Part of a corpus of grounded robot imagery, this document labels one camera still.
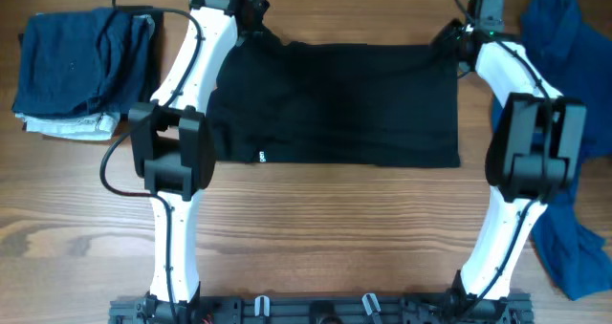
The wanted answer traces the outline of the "black t-shirt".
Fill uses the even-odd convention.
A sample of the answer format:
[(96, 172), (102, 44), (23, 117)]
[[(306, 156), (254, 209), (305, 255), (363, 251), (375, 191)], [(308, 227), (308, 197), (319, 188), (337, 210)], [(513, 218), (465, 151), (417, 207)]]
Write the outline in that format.
[(283, 43), (233, 48), (207, 114), (222, 162), (456, 168), (454, 54), (429, 45)]

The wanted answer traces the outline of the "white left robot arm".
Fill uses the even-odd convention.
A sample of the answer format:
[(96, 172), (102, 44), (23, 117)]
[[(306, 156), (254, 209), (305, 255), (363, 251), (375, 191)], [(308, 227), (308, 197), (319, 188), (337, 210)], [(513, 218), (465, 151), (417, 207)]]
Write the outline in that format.
[(228, 53), (260, 28), (266, 0), (189, 0), (186, 37), (166, 79), (129, 112), (136, 173), (155, 215), (154, 276), (137, 315), (197, 323), (197, 212), (216, 163), (206, 110)]

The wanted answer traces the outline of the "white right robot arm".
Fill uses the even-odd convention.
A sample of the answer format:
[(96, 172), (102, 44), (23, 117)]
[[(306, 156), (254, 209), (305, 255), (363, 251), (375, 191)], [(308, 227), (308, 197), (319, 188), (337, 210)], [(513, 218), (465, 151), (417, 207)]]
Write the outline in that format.
[(480, 303), (509, 295), (534, 224), (576, 178), (587, 109), (550, 85), (525, 48), (504, 35), (453, 19), (432, 44), (485, 80), (502, 107), (485, 161), (491, 190), (485, 222), (445, 306), (452, 316), (471, 317)]

